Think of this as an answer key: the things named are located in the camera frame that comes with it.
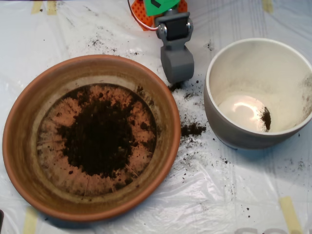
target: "terracotta pot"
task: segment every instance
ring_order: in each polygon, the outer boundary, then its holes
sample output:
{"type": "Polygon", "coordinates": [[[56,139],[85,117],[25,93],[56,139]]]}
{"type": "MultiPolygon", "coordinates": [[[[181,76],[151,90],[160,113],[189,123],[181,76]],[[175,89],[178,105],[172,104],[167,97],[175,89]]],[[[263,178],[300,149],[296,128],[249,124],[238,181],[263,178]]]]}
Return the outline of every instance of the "terracotta pot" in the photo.
{"type": "Polygon", "coordinates": [[[178,109],[163,81],[129,59],[93,55],[57,64],[25,88],[8,116],[2,150],[13,185],[32,206],[64,220],[95,221],[122,214],[147,198],[170,171],[179,141],[178,109]],[[149,106],[157,126],[154,154],[144,150],[143,156],[137,153],[139,161],[120,172],[133,176],[133,181],[122,188],[116,186],[116,181],[121,180],[118,176],[89,176],[69,165],[67,157],[59,156],[60,149],[52,150],[61,146],[53,140],[57,136],[53,124],[57,121],[50,119],[51,124],[45,124],[53,112],[51,108],[65,94],[81,86],[103,83],[136,92],[149,106]],[[50,142],[42,141],[49,137],[50,142]]]}

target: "red wire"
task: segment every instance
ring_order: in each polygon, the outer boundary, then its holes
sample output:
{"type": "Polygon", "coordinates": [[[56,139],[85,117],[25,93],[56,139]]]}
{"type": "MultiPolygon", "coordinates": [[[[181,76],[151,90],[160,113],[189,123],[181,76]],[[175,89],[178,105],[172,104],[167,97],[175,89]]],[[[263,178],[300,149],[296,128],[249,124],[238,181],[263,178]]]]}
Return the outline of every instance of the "red wire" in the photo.
{"type": "Polygon", "coordinates": [[[129,5],[129,8],[130,8],[130,11],[131,11],[131,15],[133,16],[133,18],[135,18],[136,22],[139,23],[139,25],[141,25],[143,28],[147,29],[147,30],[150,30],[150,31],[157,31],[158,30],[158,27],[156,28],[152,28],[150,26],[147,26],[146,24],[142,23],[137,17],[136,15],[133,13],[132,11],[132,8],[131,8],[131,5],[130,5],[130,2],[128,0],[128,5],[129,5]]]}

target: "white ceramic pot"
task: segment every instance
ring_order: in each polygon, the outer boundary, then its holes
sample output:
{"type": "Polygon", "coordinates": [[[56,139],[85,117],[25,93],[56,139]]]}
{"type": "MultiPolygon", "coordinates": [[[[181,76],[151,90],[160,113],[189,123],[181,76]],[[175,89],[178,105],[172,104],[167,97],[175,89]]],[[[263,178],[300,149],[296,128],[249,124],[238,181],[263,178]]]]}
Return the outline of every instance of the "white ceramic pot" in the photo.
{"type": "Polygon", "coordinates": [[[312,118],[312,66],[293,48],[244,39],[209,65],[205,110],[214,133],[234,148],[277,144],[312,118]]]}

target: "green part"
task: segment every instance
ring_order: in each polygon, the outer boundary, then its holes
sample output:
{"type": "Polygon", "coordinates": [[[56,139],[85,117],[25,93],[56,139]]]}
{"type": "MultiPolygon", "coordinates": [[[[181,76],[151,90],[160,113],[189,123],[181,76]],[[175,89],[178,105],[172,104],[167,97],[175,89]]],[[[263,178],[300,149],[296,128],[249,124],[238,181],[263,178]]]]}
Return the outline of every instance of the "green part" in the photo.
{"type": "Polygon", "coordinates": [[[146,14],[155,16],[168,11],[178,5],[180,0],[144,0],[146,14]]]}

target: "pot rim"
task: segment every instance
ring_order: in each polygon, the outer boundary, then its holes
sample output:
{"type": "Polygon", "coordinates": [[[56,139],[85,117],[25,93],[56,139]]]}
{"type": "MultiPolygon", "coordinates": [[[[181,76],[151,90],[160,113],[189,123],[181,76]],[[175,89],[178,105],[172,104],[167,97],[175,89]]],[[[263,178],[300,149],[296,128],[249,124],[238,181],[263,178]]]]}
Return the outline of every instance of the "pot rim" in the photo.
{"type": "Polygon", "coordinates": [[[223,54],[226,50],[228,50],[229,48],[236,46],[238,44],[242,44],[245,42],[249,42],[249,41],[255,41],[255,42],[270,42],[272,44],[276,44],[276,45],[280,45],[283,46],[284,48],[294,52],[298,57],[300,57],[309,67],[310,72],[312,74],[312,65],[309,63],[309,61],[301,54],[299,53],[297,50],[295,50],[294,48],[290,47],[289,45],[286,45],[282,42],[276,41],[276,40],[272,40],[272,39],[267,39],[267,38],[249,38],[249,39],[242,39],[242,40],[238,40],[235,41],[229,45],[227,45],[226,47],[224,47],[223,49],[221,49],[215,56],[214,58],[211,60],[209,67],[208,67],[208,71],[206,74],[206,89],[208,91],[208,95],[209,98],[211,100],[211,102],[213,103],[214,107],[217,109],[217,111],[231,124],[233,124],[235,127],[244,130],[246,132],[252,133],[254,135],[258,135],[258,136],[280,136],[280,135],[284,135],[284,134],[289,134],[292,132],[296,132],[297,130],[300,130],[302,127],[304,127],[311,119],[312,119],[312,112],[307,116],[307,118],[302,121],[301,123],[299,123],[298,125],[296,125],[295,127],[292,127],[290,129],[284,130],[284,131],[280,131],[280,132],[274,132],[274,133],[266,133],[266,132],[257,132],[257,131],[253,131],[253,130],[249,130],[247,128],[244,128],[243,126],[240,126],[239,124],[236,124],[235,122],[233,122],[232,120],[230,120],[228,117],[226,117],[221,110],[219,109],[219,107],[217,106],[217,104],[215,103],[211,91],[210,91],[210,85],[209,85],[209,79],[210,79],[210,72],[211,69],[213,67],[213,65],[215,64],[215,61],[220,57],[221,54],[223,54]]]}
{"type": "Polygon", "coordinates": [[[39,76],[37,76],[32,82],[27,85],[27,87],[22,91],[22,93],[19,95],[17,100],[15,101],[9,115],[7,118],[7,121],[5,123],[4,131],[3,131],[3,141],[2,141],[2,153],[3,153],[3,160],[4,160],[4,165],[6,168],[6,171],[9,175],[9,178],[18,191],[18,193],[33,207],[38,209],[39,211],[42,211],[43,213],[56,217],[59,219],[63,220],[68,220],[68,221],[79,221],[79,222],[87,222],[87,221],[97,221],[97,220],[102,220],[106,218],[111,218],[117,215],[120,215],[122,213],[125,213],[132,209],[134,206],[138,205],[141,203],[143,200],[145,200],[159,185],[160,183],[165,179],[167,174],[169,173],[173,162],[176,158],[176,154],[179,148],[179,143],[180,143],[180,135],[181,135],[181,126],[180,126],[180,115],[178,112],[178,108],[176,105],[176,102],[169,91],[168,87],[165,85],[165,83],[150,69],[147,67],[133,61],[127,58],[122,58],[118,56],[112,56],[112,55],[87,55],[87,56],[81,56],[77,58],[72,58],[66,61],[63,61],[48,70],[44,71],[41,73],[39,76]],[[16,114],[19,106],[20,106],[20,101],[25,97],[25,95],[29,92],[31,92],[33,89],[36,88],[37,83],[44,79],[48,74],[54,72],[57,69],[60,69],[64,66],[72,65],[76,62],[81,62],[81,61],[88,61],[88,60],[95,60],[95,59],[100,59],[100,60],[109,60],[109,61],[117,61],[117,62],[123,62],[127,63],[131,66],[136,67],[137,69],[145,72],[150,79],[153,79],[156,81],[161,88],[163,89],[166,99],[171,107],[171,116],[174,120],[174,137],[173,137],[173,144],[172,147],[168,153],[168,159],[166,163],[164,164],[163,168],[161,169],[159,175],[157,178],[152,181],[148,187],[143,190],[137,197],[133,198],[132,200],[127,201],[126,203],[117,206],[111,210],[108,211],[103,211],[95,214],[71,214],[71,213],[66,213],[66,212],[61,212],[58,210],[55,210],[51,207],[46,206],[44,203],[41,203],[39,201],[36,201],[28,192],[26,192],[22,186],[21,182],[16,178],[15,173],[12,169],[11,166],[11,161],[9,160],[9,153],[8,153],[8,135],[11,129],[12,125],[12,117],[16,114]]]}

